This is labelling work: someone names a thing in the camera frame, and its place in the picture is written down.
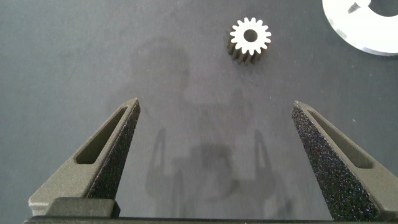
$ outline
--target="gear tooth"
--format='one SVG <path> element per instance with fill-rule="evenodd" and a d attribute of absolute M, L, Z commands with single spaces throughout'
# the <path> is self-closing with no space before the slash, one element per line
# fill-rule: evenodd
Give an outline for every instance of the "gear tooth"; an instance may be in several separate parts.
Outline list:
<path fill-rule="evenodd" d="M 232 53 L 232 58 L 237 59 L 241 55 L 241 50 L 235 49 L 234 52 Z"/>
<path fill-rule="evenodd" d="M 245 54 L 241 54 L 241 55 L 239 56 L 239 58 L 238 58 L 238 63 L 242 63 L 242 61 L 244 60 L 244 58 L 245 58 Z"/>
<path fill-rule="evenodd" d="M 247 51 L 248 49 L 245 46 L 242 46 L 242 54 L 246 54 Z"/>
<path fill-rule="evenodd" d="M 240 49 L 241 47 L 242 47 L 242 45 L 241 45 L 240 43 L 237 43 L 237 44 L 235 45 L 235 49 L 236 49 L 236 50 Z"/>
<path fill-rule="evenodd" d="M 233 52 L 234 52 L 234 50 L 235 50 L 235 43 L 229 43 L 228 44 L 228 46 L 227 46 L 227 48 L 228 48 L 228 53 L 231 55 Z"/>
<path fill-rule="evenodd" d="M 245 65 L 249 65 L 249 63 L 251 62 L 251 58 L 252 58 L 252 55 L 248 55 L 248 56 L 246 57 L 245 61 L 244 61 L 244 64 L 245 64 Z"/>

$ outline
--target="dark gray surface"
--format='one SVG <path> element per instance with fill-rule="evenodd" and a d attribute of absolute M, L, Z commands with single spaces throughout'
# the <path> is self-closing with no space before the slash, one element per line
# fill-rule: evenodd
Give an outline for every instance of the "dark gray surface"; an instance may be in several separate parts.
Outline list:
<path fill-rule="evenodd" d="M 272 32 L 256 66 L 227 54 L 245 16 Z M 27 218 L 29 196 L 134 97 L 121 216 L 329 220 L 294 100 L 397 175 L 397 71 L 341 40 L 320 1 L 0 1 L 0 222 Z"/>

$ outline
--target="spur gear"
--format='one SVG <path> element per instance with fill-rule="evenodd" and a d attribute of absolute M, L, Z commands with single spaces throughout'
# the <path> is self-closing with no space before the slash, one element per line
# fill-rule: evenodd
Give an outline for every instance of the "spur gear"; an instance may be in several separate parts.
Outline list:
<path fill-rule="evenodd" d="M 267 44 L 271 43 L 268 26 L 263 26 L 262 20 L 256 22 L 256 18 L 251 21 L 244 18 L 244 22 L 238 21 L 238 26 L 232 28 L 234 31 L 229 33 L 228 53 L 239 63 L 256 63 L 268 48 Z"/>

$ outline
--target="gear hole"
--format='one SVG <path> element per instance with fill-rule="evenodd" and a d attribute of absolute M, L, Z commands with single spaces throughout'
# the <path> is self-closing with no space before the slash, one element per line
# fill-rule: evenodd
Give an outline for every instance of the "gear hole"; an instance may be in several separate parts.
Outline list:
<path fill-rule="evenodd" d="M 254 42 L 257 40 L 257 32 L 252 29 L 246 30 L 243 37 L 248 42 Z"/>
<path fill-rule="evenodd" d="M 398 15 L 398 1 L 372 0 L 369 8 L 380 16 L 391 17 Z"/>

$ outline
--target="white gear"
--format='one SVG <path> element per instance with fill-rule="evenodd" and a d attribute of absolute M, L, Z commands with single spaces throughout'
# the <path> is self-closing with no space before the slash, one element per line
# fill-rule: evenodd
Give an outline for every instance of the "white gear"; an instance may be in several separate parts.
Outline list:
<path fill-rule="evenodd" d="M 234 31 L 229 33 L 228 53 L 239 63 L 256 63 L 268 48 L 267 44 L 271 43 L 268 26 L 263 26 L 262 20 L 256 22 L 255 18 L 251 21 L 244 18 L 244 22 L 238 21 L 238 26 L 232 28 Z"/>

